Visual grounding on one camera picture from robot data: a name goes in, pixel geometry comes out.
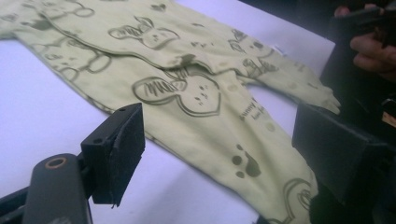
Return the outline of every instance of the baby onesie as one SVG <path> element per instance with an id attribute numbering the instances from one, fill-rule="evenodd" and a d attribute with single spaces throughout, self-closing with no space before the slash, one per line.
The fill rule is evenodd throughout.
<path id="1" fill-rule="evenodd" d="M 0 8 L 0 38 L 19 39 L 87 101 L 108 113 L 143 103 L 148 139 L 270 223 L 309 223 L 315 176 L 245 87 L 258 82 L 337 112 L 308 68 L 173 1 L 7 0 Z"/>

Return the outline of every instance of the paw print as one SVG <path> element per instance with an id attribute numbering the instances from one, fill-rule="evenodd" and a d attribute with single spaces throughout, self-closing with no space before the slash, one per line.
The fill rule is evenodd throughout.
<path id="1" fill-rule="evenodd" d="M 166 5 L 165 4 L 160 4 L 160 5 L 151 5 L 151 9 L 155 10 L 155 11 L 165 11 L 166 10 Z"/>
<path id="2" fill-rule="evenodd" d="M 239 178 L 245 178 L 245 174 L 247 174 L 250 177 L 257 177 L 259 176 L 262 171 L 260 170 L 259 164 L 254 160 L 253 157 L 251 157 L 240 145 L 236 145 L 236 148 L 240 151 L 245 152 L 245 157 L 247 159 L 247 165 L 245 167 L 245 172 L 238 171 L 235 173 L 236 176 Z M 244 159 L 240 156 L 234 156 L 232 158 L 232 162 L 234 165 L 239 166 L 243 163 Z"/>

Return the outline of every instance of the human hand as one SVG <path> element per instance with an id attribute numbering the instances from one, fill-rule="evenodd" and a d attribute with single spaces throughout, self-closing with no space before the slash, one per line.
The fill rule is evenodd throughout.
<path id="1" fill-rule="evenodd" d="M 345 16 L 349 12 L 349 8 L 341 6 L 334 11 L 334 16 Z M 358 52 L 353 59 L 355 65 L 366 71 L 378 73 L 384 79 L 396 83 L 396 47 L 382 48 L 382 43 L 375 39 L 375 33 L 353 37 L 350 47 Z"/>

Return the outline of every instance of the white surface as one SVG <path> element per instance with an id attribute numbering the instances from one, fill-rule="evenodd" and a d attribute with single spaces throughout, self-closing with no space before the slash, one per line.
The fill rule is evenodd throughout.
<path id="1" fill-rule="evenodd" d="M 236 0 L 178 0 L 237 28 L 318 74 L 333 43 Z M 256 100 L 292 135 L 296 105 L 264 88 Z M 0 41 L 0 197 L 29 185 L 49 156 L 80 152 L 80 142 L 106 119 L 15 40 Z M 147 141 L 119 208 L 91 203 L 98 223 L 251 224 L 257 213 L 238 195 Z"/>

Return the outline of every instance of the cartoon bear print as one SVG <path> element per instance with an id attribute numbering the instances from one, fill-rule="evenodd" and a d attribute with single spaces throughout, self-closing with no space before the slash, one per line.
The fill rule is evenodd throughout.
<path id="1" fill-rule="evenodd" d="M 111 58 L 107 55 L 69 37 L 61 38 L 54 44 L 36 44 L 31 47 L 50 67 L 69 81 L 78 78 L 82 71 L 95 74 L 105 70 L 111 64 Z"/>
<path id="2" fill-rule="evenodd" d="M 65 0 L 59 6 L 56 0 L 43 0 L 44 13 L 52 20 L 60 19 L 68 15 L 77 17 L 90 17 L 94 14 L 93 9 L 84 7 L 77 0 Z"/>
<path id="3" fill-rule="evenodd" d="M 166 28 L 154 27 L 154 22 L 148 18 L 134 17 L 139 24 L 137 27 L 124 25 L 110 29 L 108 33 L 116 39 L 132 38 L 150 49 L 162 49 L 166 44 L 179 39 L 179 36 Z"/>
<path id="4" fill-rule="evenodd" d="M 166 105 L 177 101 L 180 109 L 192 117 L 219 114 L 219 85 L 200 71 L 182 68 L 164 72 L 167 79 L 148 77 L 132 86 L 134 95 L 148 105 Z"/>

